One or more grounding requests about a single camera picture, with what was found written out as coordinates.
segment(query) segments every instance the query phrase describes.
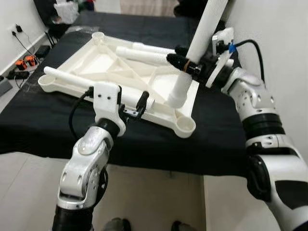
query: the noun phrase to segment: white tile floor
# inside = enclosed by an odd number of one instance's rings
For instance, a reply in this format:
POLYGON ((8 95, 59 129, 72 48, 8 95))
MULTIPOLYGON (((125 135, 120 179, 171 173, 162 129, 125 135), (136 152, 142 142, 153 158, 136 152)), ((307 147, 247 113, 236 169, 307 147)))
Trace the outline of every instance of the white tile floor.
MULTIPOLYGON (((0 112, 18 91, 0 97, 0 112)), ((24 153, 0 155, 0 226, 3 231, 47 231, 59 176, 67 160, 24 153)), ((202 177, 178 172, 108 166, 109 185, 94 210, 95 230, 115 217, 133 231, 169 231, 175 220, 205 230, 202 177)))

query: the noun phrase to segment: white tube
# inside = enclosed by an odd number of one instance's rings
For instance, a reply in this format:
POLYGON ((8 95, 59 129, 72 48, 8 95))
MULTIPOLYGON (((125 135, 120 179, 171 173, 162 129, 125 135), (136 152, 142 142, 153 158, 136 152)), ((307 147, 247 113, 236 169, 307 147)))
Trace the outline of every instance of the white tube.
POLYGON ((165 54, 153 53, 148 51, 138 51, 121 46, 118 46, 116 48, 116 54, 121 57, 140 62, 169 65, 167 61, 167 56, 165 54))
POLYGON ((154 53, 160 53, 160 54, 175 53, 175 51, 172 50, 172 49, 145 45, 141 42, 134 42, 133 43, 133 49, 134 50, 140 50, 140 51, 149 51, 149 52, 154 52, 154 53))
MULTIPOLYGON (((209 0, 207 2, 186 55, 194 63, 199 63, 200 58, 204 55, 227 2, 228 0, 209 0)), ((174 108, 182 107, 186 101, 187 91, 191 83, 192 77, 181 72, 172 92, 169 94, 167 103, 174 108)))
MULTIPOLYGON (((94 86, 95 84, 95 81, 81 78, 79 76, 75 76, 75 75, 72 75, 72 74, 69 74, 64 71, 60 71, 60 70, 57 70, 57 69, 54 69, 48 66, 44 68, 44 73, 49 76, 53 76, 55 78, 64 80, 65 82, 71 83, 75 86, 82 87, 85 89, 91 86, 94 86)), ((142 91, 139 89, 123 87, 122 102, 131 107, 136 107, 141 95, 142 95, 142 91)), ((146 102, 146 109, 150 110, 154 103, 155 103, 155 100, 149 97, 146 102)))

